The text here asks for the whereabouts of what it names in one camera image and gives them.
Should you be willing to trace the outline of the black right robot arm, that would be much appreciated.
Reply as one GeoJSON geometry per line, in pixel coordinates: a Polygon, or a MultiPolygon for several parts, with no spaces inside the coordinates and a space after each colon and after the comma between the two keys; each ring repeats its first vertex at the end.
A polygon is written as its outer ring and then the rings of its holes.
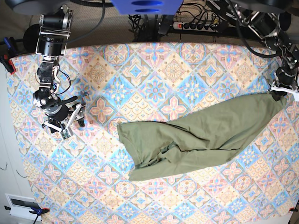
{"type": "Polygon", "coordinates": [[[33,94],[34,105],[42,110],[47,119],[42,127],[51,133],[59,133],[62,139],[73,135],[73,122],[83,127],[85,105],[77,102],[78,97],[61,100],[58,77],[60,72],[59,58],[66,51],[66,41],[70,36],[73,11],[69,7],[61,7],[55,14],[43,14],[39,21],[39,37],[36,54],[43,57],[37,70],[39,89],[33,94]]]}

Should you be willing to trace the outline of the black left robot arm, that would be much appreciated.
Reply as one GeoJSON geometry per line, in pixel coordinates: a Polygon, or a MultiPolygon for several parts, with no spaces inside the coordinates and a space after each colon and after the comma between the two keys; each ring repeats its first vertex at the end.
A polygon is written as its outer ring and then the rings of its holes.
{"type": "Polygon", "coordinates": [[[269,92],[278,101],[283,96],[292,94],[299,101],[299,48],[291,42],[287,33],[279,24],[279,16],[248,9],[248,13],[240,6],[228,1],[231,11],[236,18],[236,30],[245,47],[254,55],[261,58],[280,57],[282,66],[274,73],[275,78],[270,84],[269,92]],[[262,44],[275,51],[275,54],[262,54],[254,51],[247,43],[241,32],[241,27],[249,28],[262,41],[262,44]]]}

